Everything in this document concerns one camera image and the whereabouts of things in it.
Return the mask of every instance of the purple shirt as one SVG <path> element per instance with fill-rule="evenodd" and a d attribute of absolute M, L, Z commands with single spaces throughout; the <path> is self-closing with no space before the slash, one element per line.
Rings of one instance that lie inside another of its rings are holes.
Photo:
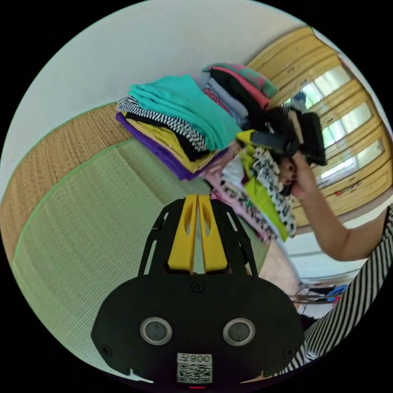
<path fill-rule="evenodd" d="M 192 173 L 187 168 L 185 168 L 179 160 L 177 160 L 174 155 L 163 146 L 150 139 L 146 135 L 142 134 L 135 127 L 133 127 L 126 118 L 123 116 L 121 112 L 116 114 L 116 120 L 119 121 L 122 126 L 130 132 L 135 139 L 142 143 L 145 147 L 147 147 L 159 160 L 161 160 L 178 178 L 179 180 L 192 180 L 198 177 L 206 168 L 215 162 L 218 158 L 223 156 L 228 149 L 225 149 L 219 152 L 213 159 L 202 169 L 199 171 Z"/>

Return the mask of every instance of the pink shirt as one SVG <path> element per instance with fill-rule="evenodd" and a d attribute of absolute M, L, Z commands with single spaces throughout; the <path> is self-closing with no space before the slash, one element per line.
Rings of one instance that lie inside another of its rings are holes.
<path fill-rule="evenodd" d="M 237 75 L 233 71 L 227 70 L 226 68 L 222 67 L 215 66 L 213 67 L 213 69 L 226 72 L 227 74 L 232 75 L 234 78 L 236 78 L 239 83 L 255 98 L 256 102 L 260 105 L 262 109 L 265 109 L 269 105 L 269 99 L 265 97 L 260 90 L 258 90 L 255 86 L 246 81 L 246 79 L 244 79 L 240 75 Z"/>

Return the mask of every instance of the woman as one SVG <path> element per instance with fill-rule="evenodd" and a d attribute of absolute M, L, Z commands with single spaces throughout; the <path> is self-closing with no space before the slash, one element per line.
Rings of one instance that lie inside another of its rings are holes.
<path fill-rule="evenodd" d="M 368 260 L 334 309 L 306 331 L 300 351 L 279 375 L 324 355 L 351 332 L 374 301 L 393 259 L 393 204 L 376 219 L 347 229 L 334 216 L 300 153 L 293 157 L 293 164 L 292 194 L 300 200 L 322 251 L 338 261 Z M 265 378 L 269 376 L 262 373 L 247 382 Z"/>

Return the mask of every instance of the striped shirt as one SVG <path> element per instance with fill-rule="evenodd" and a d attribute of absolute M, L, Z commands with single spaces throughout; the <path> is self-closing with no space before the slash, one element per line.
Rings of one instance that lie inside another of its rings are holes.
<path fill-rule="evenodd" d="M 305 342 L 285 374 L 326 354 L 343 340 L 367 312 L 386 278 L 393 259 L 393 204 L 386 213 L 382 238 L 337 305 L 305 333 Z"/>

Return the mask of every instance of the teal towel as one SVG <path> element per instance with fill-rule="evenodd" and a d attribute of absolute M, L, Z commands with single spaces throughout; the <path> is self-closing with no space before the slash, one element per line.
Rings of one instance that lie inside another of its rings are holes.
<path fill-rule="evenodd" d="M 190 123 L 205 138 L 211 151 L 226 148 L 241 131 L 236 121 L 203 93 L 191 75 L 135 84 L 130 87 L 129 95 L 143 109 Z"/>

